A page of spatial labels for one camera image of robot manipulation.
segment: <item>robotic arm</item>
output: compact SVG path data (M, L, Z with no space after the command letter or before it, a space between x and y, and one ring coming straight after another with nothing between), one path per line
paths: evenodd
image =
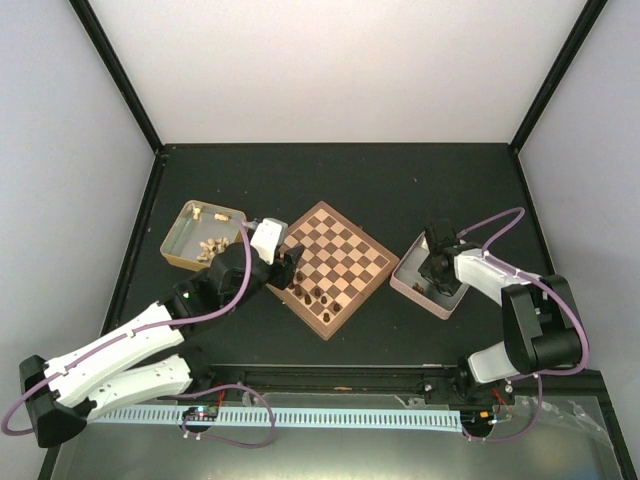
M580 361L583 346L567 312L526 279L530 276L546 285L577 317L563 277L520 276L518 269L479 245L461 241L448 221L430 224L425 240L429 256L419 272L441 295L452 296L467 284L502 306L504 341L460 362L456 387L461 395L483 384Z
M251 272L239 303L266 283L284 289L293 280L304 251L297 246L278 253L287 231L287 225L278 220L265 219L253 226ZM229 305L242 287L246 261L244 245L231 244L208 269L177 284L133 320L95 342L48 361L37 355L24 360L20 364L23 393L53 377L25 402L38 445L59 445L112 410L197 389L208 374L197 353L185 351L132 367L183 343L191 334L184 326L213 318L209 312Z

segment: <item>white wall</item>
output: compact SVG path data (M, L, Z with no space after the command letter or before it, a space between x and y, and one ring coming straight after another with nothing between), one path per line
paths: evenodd
M67 1L5 0L0 65L4 414L21 360L98 335L153 156ZM36 478L44 453L0 435L0 477Z
M167 143L508 142L585 0L91 3Z
M640 3L609 2L522 152L640 469Z

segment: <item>black metal frame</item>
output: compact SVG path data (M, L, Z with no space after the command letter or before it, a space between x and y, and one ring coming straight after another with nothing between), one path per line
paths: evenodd
M69 0L79 19L85 27L96 50L103 59L114 82L118 86L122 96L129 106L132 114L142 129L149 145L156 154L155 163L151 171L149 181L138 211L131 239L129 241L124 262L118 276L113 298L107 312L102 333L106 333L109 326L117 324L121 315L124 301L127 297L130 278L136 264L136 259L142 243L142 238L147 229L147 224L151 215L154 199L160 185L165 167L166 155L163 154L164 145L151 123L144 107L138 98L126 72L118 60L118 57L111 46L98 18L93 11L89 0ZM606 0L588 0L578 17L569 37L565 41L558 54L551 70L549 71L543 85L536 95L529 108L522 124L509 147L512 152L513 161L518 169L523 189L527 197L527 207L533 216L536 231L544 250L545 260L549 272L553 272L553 264L547 245L542 235L540 223L535 213L535 208L531 199L531 194L527 186L518 153L533 131L538 119L542 115L546 105L551 99L557 86L568 70L573 58L586 39L589 31L594 25L598 15L602 11ZM228 376L240 376L244 379L249 376L250 383L260 389L263 386L280 385L281 388L292 388L302 391L322 391L332 389L335 386L356 386L358 389L367 391L378 390L394 393L412 393L415 390L416 382L423 381L426 375L433 374L432 369L415 368L405 369L397 367L387 368L343 368L343 367L220 367L221 373ZM596 396L603 416L609 436L614 445L618 463L626 479L637 478L631 457L626 448L620 425L611 405L611 400L606 386L599 372L587 371L574 377L547 377L545 379L545 392L549 395L582 395ZM517 392L519 394L534 395L536 387L533 382L523 382ZM41 480L51 478L60 447L51 448L47 455L38 477Z

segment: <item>wooden chessboard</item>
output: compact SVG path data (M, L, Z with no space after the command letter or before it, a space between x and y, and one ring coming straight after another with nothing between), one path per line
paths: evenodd
M294 282L271 288L328 340L391 274L398 257L324 202L289 227L282 250L305 246Z

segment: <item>white perforated rail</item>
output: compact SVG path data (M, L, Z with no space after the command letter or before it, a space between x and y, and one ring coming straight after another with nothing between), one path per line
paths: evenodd
M115 410L93 423L177 425L189 407L134 405ZM437 430L461 432L460 413L444 410L373 410L328 408L274 408L277 427ZM189 425L268 427L264 408L222 407L215 421L189 421Z

